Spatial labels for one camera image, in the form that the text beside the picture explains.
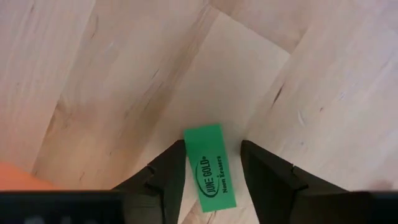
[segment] black object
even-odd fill
[[[0,223],[176,224],[185,156],[179,140],[113,190],[0,193]],[[261,224],[398,223],[397,192],[348,192],[250,141],[241,159]]]
[[[3,192],[0,223],[177,223],[185,184],[185,153],[184,141],[177,141],[113,190]]]
[[[260,223],[398,223],[397,192],[348,192],[250,141],[241,159]]]

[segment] eraser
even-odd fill
[[[203,212],[236,207],[221,126],[187,129],[184,140]]]

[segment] wooden surface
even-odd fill
[[[398,189],[396,12],[392,0],[0,0],[0,159],[109,189],[185,128],[221,123],[238,207],[203,214],[187,169],[179,223],[258,222],[242,139],[349,190]]]

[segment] light wood grain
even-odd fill
[[[233,19],[293,52],[319,7],[328,0],[212,0]]]
[[[383,11],[341,1],[320,17],[258,108],[248,139],[346,189],[396,189],[398,35]]]
[[[79,189],[128,178],[214,17],[196,0],[97,1],[37,177]]]
[[[0,159],[31,171],[93,0],[0,1]]]

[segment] june gold logo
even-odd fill
[[[195,176],[199,190],[204,196],[208,198],[217,196],[220,189],[220,178],[217,176],[215,180],[210,161],[205,156],[203,156],[202,160],[197,164]]]

